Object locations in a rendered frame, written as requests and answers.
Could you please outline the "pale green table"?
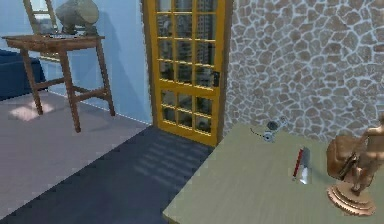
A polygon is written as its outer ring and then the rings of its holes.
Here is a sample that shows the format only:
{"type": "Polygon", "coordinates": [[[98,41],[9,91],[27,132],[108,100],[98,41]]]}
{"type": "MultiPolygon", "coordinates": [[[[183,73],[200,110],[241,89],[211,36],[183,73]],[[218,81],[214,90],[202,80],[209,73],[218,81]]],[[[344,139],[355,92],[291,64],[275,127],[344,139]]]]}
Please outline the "pale green table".
{"type": "Polygon", "coordinates": [[[238,123],[163,211],[169,224],[384,224],[384,172],[369,192],[377,209],[349,216],[329,200],[325,143],[238,123]],[[310,150],[309,183],[292,180],[299,150],[310,150]]]}

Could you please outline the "yellow glazed room door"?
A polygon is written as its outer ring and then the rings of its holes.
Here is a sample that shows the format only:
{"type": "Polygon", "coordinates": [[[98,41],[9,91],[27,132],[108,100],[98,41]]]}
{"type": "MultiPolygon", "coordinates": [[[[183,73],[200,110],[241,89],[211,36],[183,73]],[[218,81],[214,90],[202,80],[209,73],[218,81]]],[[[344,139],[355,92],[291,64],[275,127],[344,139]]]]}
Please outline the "yellow glazed room door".
{"type": "Polygon", "coordinates": [[[143,0],[154,125],[215,146],[231,0],[143,0]],[[212,72],[220,72],[213,87],[212,72]]]}

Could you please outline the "brown wooden side table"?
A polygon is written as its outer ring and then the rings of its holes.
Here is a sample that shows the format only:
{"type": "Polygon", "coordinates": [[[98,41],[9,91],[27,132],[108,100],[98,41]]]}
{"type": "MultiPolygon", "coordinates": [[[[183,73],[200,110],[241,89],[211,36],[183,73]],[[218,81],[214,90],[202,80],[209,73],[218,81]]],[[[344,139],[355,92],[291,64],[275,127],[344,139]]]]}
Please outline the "brown wooden side table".
{"type": "Polygon", "coordinates": [[[39,96],[41,89],[48,88],[57,84],[64,84],[67,91],[67,98],[71,109],[74,129],[77,133],[81,132],[80,119],[77,104],[90,98],[99,98],[108,103],[111,116],[115,115],[112,93],[109,83],[109,76],[105,62],[102,40],[104,36],[74,36],[72,38],[54,38],[49,35],[17,35],[3,36],[7,45],[19,50],[26,75],[31,87],[34,103],[39,115],[43,114],[42,103],[39,96]],[[98,63],[103,80],[103,86],[94,90],[89,90],[73,84],[68,53],[70,51],[94,48],[98,58],[98,63]],[[57,53],[62,69],[62,78],[36,83],[29,52],[57,53]]]}

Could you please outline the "dark blue sofa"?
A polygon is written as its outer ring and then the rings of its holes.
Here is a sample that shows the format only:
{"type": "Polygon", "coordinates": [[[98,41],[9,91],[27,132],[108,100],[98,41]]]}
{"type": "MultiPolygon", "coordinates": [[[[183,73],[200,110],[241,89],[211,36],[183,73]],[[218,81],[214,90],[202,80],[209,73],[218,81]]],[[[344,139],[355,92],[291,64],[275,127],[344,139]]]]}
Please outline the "dark blue sofa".
{"type": "Polygon", "coordinates": [[[21,54],[0,49],[0,101],[30,92],[31,87],[21,54]]]}

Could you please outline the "bronze figure statue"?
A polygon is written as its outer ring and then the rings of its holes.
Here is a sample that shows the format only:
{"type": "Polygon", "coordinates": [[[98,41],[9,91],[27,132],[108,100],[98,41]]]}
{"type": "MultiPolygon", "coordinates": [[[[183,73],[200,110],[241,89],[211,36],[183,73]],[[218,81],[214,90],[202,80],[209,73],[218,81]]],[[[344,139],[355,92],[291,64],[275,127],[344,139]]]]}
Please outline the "bronze figure statue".
{"type": "Polygon", "coordinates": [[[336,136],[326,150],[327,174],[338,180],[327,188],[327,196],[350,215],[370,216],[376,210],[366,189],[384,166],[384,112],[379,115],[379,122],[378,127],[366,129],[360,138],[336,136]]]}

